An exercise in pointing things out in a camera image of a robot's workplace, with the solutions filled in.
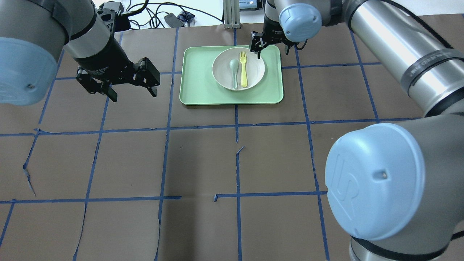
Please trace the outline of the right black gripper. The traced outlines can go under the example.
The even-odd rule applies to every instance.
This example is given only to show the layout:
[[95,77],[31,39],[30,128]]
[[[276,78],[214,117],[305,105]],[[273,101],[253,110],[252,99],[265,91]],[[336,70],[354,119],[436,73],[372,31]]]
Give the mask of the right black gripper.
[[285,44],[285,55],[288,55],[294,42],[290,41],[283,31],[280,23],[274,20],[264,20],[263,32],[251,32],[250,52],[257,55],[257,59],[261,58],[261,52],[267,46],[283,43]]

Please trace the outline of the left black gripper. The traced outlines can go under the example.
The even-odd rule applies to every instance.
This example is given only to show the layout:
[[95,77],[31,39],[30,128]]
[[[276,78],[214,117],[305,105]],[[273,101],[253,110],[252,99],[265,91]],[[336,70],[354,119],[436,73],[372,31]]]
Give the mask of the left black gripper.
[[145,87],[153,98],[157,97],[161,83],[158,69],[147,57],[136,64],[131,62],[113,36],[99,53],[75,60],[79,64],[75,79],[90,94],[103,94],[116,102],[118,95],[111,85],[132,84]]

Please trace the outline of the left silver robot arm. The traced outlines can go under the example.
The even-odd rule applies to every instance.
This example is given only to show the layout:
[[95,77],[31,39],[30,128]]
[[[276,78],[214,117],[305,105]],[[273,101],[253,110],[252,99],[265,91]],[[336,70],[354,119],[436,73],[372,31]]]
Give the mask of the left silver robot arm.
[[145,87],[157,96],[160,72],[149,58],[131,62],[115,39],[129,29],[119,2],[96,8],[91,0],[2,0],[0,101],[17,106],[40,102],[58,72],[63,50],[79,64],[76,80],[89,94],[117,101],[117,84]]

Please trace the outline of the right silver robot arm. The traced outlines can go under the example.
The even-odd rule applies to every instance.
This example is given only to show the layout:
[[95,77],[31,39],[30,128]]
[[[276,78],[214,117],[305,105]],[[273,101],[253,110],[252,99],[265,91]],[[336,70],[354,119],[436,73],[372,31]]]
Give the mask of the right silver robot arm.
[[349,235],[335,221],[325,184],[330,147],[375,123],[422,116],[345,24],[323,27],[291,51],[278,104],[242,105],[237,219],[243,261],[345,261]]

